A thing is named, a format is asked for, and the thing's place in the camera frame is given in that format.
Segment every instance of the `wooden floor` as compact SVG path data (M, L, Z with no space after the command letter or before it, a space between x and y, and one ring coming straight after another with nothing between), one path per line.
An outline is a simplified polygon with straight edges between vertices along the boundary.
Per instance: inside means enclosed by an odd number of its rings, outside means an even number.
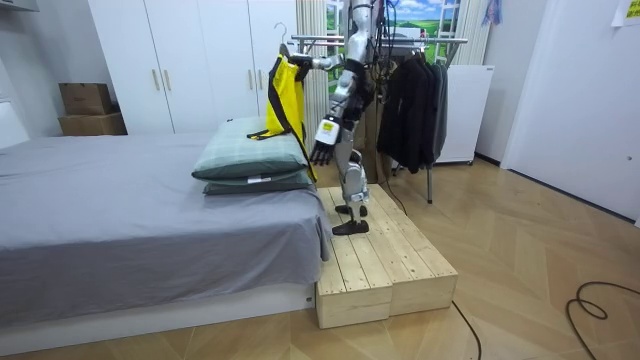
M391 179L409 217L459 273L454 300L484 346L483 359L586 360L564 318L584 281L640 289L640 229L480 160ZM324 186L336 186L324 176ZM585 297L606 321L575 318L600 360L640 358L640 299L609 289ZM455 309L329 330L301 311L42 351L9 359L476 359Z

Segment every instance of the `gray bedsheet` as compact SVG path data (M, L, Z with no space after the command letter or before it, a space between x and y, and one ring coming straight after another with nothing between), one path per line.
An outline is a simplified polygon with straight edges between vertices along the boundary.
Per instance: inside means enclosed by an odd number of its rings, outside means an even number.
M191 171L209 137L0 149L0 326L316 281L315 191L205 197Z

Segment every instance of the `wooden step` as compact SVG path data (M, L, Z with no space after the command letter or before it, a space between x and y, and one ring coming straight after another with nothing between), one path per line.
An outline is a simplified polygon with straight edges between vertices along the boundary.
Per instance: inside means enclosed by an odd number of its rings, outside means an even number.
M369 189L369 232L331 240L316 283L320 328L451 305L458 273L379 185ZM339 187L318 194L332 226L349 220L334 209L344 203Z

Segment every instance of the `pillow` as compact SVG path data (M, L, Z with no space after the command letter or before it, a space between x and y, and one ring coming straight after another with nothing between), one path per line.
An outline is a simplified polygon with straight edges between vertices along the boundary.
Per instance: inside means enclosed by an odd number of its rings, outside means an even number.
M200 180L284 174L307 167L307 160L293 134L268 140L251 140L247 134L264 128L264 118L230 119L213 135L192 176Z
M243 185L225 185L209 182L204 188L205 195L247 194L253 192L288 191L313 186L306 169L298 170L276 180L267 176L254 176L244 180Z

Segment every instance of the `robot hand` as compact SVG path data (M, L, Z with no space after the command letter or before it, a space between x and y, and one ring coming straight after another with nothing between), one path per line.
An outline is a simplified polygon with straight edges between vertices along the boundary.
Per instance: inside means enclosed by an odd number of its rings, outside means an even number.
M320 122L316 132L316 142L311 151L310 161L313 165L329 165L340 134L339 123L339 119L331 115L325 116Z

